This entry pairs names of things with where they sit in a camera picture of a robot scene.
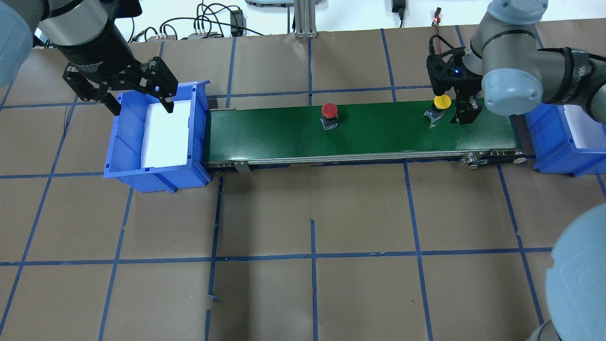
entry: conveyor belt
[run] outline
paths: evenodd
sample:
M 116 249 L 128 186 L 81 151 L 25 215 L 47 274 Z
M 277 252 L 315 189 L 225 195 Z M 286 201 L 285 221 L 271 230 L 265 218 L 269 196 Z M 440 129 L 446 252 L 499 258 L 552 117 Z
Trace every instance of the conveyor belt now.
M 209 114 L 204 164 L 231 166 L 315 161 L 449 157 L 520 148 L 508 117 L 483 112 L 473 124 L 450 124 L 454 108 L 430 128 L 430 101 L 339 106 L 339 127 L 327 132 L 320 107 L 220 110 Z

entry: white paper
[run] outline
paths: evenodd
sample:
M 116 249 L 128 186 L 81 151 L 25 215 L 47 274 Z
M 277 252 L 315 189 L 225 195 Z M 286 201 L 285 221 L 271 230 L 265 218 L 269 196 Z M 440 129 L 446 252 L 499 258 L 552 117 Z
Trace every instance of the white paper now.
M 574 145 L 580 149 L 605 149 L 604 126 L 595 122 L 579 106 L 564 106 Z
M 191 100 L 176 101 L 172 113 L 167 113 L 161 103 L 147 106 L 141 168 L 187 163 L 190 104 Z

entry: red cap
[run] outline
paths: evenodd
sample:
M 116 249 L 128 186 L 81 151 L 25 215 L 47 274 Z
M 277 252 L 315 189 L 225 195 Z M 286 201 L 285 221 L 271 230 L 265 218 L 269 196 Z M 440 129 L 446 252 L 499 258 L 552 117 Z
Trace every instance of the red cap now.
M 339 109 L 332 103 L 327 103 L 322 106 L 322 116 L 326 118 L 335 118 Z

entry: blue bin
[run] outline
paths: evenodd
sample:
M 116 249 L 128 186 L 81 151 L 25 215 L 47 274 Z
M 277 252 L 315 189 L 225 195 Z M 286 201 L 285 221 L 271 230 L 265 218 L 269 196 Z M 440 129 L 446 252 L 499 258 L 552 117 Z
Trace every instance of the blue bin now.
M 141 167 L 141 149 L 147 107 L 159 101 L 137 91 L 118 96 L 122 104 L 120 116 L 114 118 L 110 144 L 107 149 L 104 178 L 116 178 L 139 192 L 167 191 L 205 186 L 210 177 L 202 167 L 202 143 L 208 99 L 206 84 L 210 81 L 182 83 L 173 101 L 191 100 L 189 117 L 187 163 L 170 167 Z
M 541 104 L 526 114 L 536 153 L 534 168 L 542 173 L 606 174 L 606 149 L 577 148 L 564 107 Z

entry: yellow object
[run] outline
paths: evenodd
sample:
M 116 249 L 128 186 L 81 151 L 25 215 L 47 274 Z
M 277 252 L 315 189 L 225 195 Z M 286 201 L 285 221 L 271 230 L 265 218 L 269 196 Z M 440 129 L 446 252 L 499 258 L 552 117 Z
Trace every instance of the yellow object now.
M 446 94 L 443 94 L 442 96 L 436 96 L 436 98 L 433 99 L 433 105 L 435 105 L 438 109 L 446 110 L 450 108 L 451 104 L 452 100 Z

